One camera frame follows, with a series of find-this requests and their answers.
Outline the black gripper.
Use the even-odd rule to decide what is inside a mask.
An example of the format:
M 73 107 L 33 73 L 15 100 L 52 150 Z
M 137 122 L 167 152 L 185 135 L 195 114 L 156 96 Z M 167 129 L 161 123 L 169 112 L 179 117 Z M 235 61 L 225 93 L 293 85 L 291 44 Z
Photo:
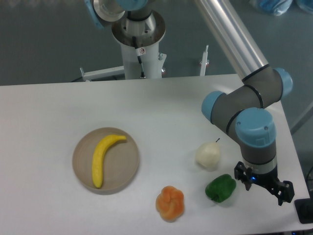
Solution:
M 278 205 L 291 203 L 294 198 L 294 187 L 291 181 L 278 179 L 277 163 L 266 165 L 248 165 L 238 162 L 234 168 L 234 177 L 241 181 L 247 191 L 252 184 L 256 184 L 274 195 L 278 200 Z

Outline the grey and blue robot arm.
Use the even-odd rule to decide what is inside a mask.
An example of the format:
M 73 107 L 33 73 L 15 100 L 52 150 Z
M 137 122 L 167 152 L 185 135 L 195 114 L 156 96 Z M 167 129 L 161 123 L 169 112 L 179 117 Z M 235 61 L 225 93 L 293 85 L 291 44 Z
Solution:
M 158 44 L 165 34 L 165 22 L 151 8 L 149 0 L 88 0 L 85 2 L 97 28 L 109 23 L 122 49 L 123 67 L 108 74 L 124 72 L 127 79 L 161 78 L 165 55 Z M 243 85 L 225 94 L 214 91 L 205 97 L 201 111 L 241 149 L 242 162 L 234 176 L 246 189 L 255 184 L 276 196 L 278 203 L 294 197 L 290 181 L 277 173 L 276 128 L 267 107 L 292 89 L 290 75 L 272 68 L 227 0 L 198 0 L 206 24 L 220 44 Z

